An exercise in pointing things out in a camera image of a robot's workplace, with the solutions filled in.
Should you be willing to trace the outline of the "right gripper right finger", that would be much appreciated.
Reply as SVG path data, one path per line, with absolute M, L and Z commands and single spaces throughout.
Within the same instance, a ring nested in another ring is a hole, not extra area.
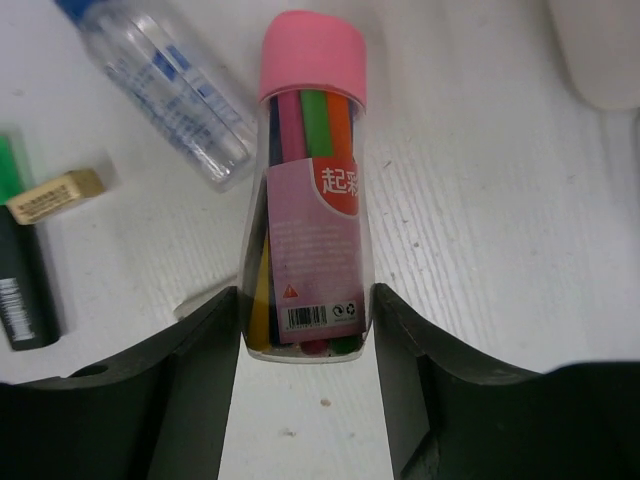
M 639 365 L 536 373 L 491 357 L 372 290 L 376 359 L 397 479 L 635 479 Z

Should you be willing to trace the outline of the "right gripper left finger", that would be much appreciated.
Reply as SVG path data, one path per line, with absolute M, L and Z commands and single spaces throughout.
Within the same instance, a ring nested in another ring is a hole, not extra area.
M 239 346 L 229 287 L 70 377 L 3 384 L 2 478 L 217 478 Z

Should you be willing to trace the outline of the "pink-capped marker jar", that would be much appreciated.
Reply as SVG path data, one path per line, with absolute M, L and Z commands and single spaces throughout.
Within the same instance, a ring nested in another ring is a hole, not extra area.
M 366 107 L 367 47 L 355 26 L 307 10 L 273 19 L 238 279 L 238 320 L 254 358 L 324 363 L 361 353 L 374 283 Z

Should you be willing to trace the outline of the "white drawer organizer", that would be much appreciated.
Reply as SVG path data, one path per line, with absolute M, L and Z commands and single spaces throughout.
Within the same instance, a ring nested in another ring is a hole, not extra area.
M 638 0 L 554 0 L 549 9 L 580 96 L 601 110 L 637 109 Z

